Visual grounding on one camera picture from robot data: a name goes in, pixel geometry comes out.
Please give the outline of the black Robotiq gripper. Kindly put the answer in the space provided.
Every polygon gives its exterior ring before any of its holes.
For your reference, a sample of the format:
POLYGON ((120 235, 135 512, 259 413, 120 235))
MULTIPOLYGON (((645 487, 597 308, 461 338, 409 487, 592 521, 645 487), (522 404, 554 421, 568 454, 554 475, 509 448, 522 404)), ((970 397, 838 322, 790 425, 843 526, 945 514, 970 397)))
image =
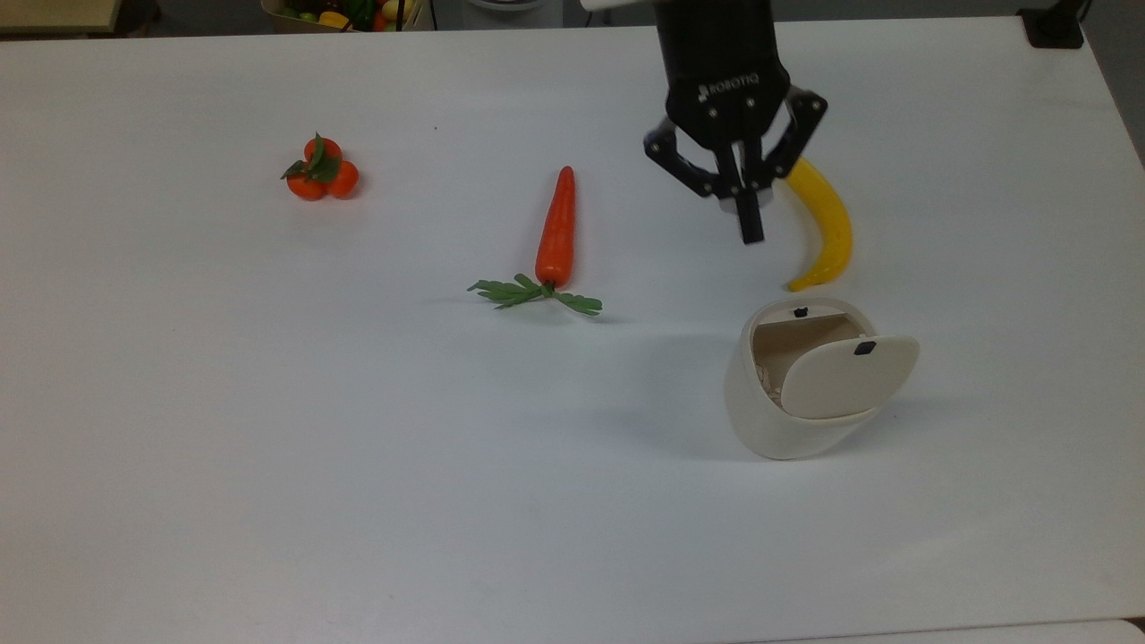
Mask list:
POLYGON ((656 32, 669 81, 668 118, 645 136, 647 158, 701 199, 733 201, 742 242, 763 242, 759 193, 793 170, 826 117, 826 99, 791 86, 777 58, 769 1, 663 1, 656 3, 656 32), (782 110, 785 129, 764 152, 764 138, 782 110), (678 127, 711 151, 713 172, 680 155, 678 127), (747 134, 750 190, 733 150, 747 134))

